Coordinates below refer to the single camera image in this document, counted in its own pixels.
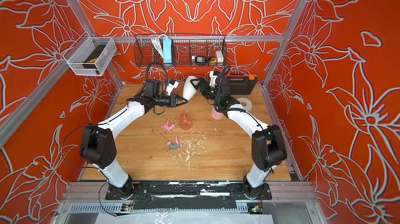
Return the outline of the white spray bottle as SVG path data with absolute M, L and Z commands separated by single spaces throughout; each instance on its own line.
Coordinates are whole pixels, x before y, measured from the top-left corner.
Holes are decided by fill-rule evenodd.
M 182 97 L 186 100 L 190 100 L 197 92 L 195 87 L 192 85 L 191 81 L 196 80 L 195 76 L 188 76 L 184 83 L 183 94 Z

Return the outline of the opaque pink spray bottle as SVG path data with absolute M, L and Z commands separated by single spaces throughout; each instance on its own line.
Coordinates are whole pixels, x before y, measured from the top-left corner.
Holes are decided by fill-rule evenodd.
M 211 110 L 211 116 L 215 119 L 215 120 L 221 120 L 225 117 L 225 115 L 223 113 L 217 112 L 215 107 L 212 108 Z

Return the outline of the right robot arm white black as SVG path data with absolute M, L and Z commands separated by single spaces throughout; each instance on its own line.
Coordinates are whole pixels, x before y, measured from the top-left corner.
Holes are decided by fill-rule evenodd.
M 211 72 L 210 80 L 190 76 L 186 79 L 183 97 L 190 100 L 196 92 L 214 102 L 214 110 L 235 122 L 251 138 L 253 165 L 243 179 L 243 192 L 248 199 L 255 199 L 264 189 L 265 179 L 288 157 L 283 133 L 276 125 L 263 123 L 234 98 L 250 95 L 258 77 L 255 75 L 232 76 L 230 65 L 221 72 Z

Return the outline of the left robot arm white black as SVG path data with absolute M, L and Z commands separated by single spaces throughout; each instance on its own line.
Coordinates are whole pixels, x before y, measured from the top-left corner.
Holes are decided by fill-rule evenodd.
M 98 169 L 108 180 L 109 190 L 117 199 L 129 200 L 134 195 L 132 178 L 117 161 L 115 138 L 136 119 L 156 106 L 175 108 L 186 104 L 195 94 L 187 85 L 182 96 L 173 93 L 178 82 L 146 78 L 139 92 L 127 99 L 127 105 L 113 116 L 95 125 L 82 126 L 79 155 L 91 168 Z

